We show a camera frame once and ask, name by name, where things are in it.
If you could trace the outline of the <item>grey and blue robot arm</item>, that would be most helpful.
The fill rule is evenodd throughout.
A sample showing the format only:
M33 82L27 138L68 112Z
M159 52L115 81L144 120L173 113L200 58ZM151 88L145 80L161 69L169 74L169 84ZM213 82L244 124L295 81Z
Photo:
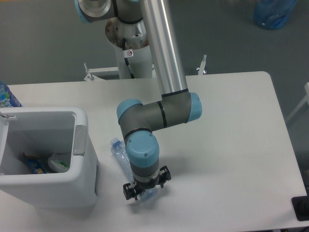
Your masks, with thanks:
M126 199L136 198L171 179L168 168L159 167L159 144L153 132L199 119L202 104L188 90L167 1L77 0L74 4L80 19L88 23L116 17L128 25L145 25L162 99L149 104L128 99L117 107L133 174L133 182L124 184L123 192Z

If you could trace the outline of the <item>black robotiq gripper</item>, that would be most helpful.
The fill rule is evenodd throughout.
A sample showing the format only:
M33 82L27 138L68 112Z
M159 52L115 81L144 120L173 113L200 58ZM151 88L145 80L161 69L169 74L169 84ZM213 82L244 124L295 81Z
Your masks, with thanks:
M163 166L160 169L159 175L155 178L151 177L146 180L146 177L133 176L133 183L126 183L123 185L123 193L126 200L138 199L139 191L145 191L147 189L152 189L156 185L159 185L161 188L164 187L164 184L167 181L171 180L171 173L167 166Z

